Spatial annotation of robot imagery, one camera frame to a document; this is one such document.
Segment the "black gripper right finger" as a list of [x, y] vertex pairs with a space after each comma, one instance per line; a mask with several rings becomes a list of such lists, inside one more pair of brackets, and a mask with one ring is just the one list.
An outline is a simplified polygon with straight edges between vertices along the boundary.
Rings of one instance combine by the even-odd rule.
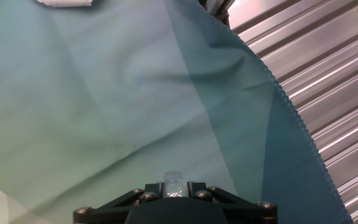
[[204, 182], [187, 182], [187, 188], [189, 198], [212, 203], [228, 223], [278, 223], [278, 207], [272, 202], [252, 203]]

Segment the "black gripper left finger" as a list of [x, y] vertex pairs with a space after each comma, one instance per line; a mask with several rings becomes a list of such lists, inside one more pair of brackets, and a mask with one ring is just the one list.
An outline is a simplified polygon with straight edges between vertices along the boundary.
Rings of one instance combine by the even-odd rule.
[[149, 201], [162, 199], [163, 182], [146, 184], [144, 189], [133, 189], [98, 207], [80, 207], [73, 211], [73, 223], [124, 223], [129, 212], [140, 205], [143, 194], [151, 195]]

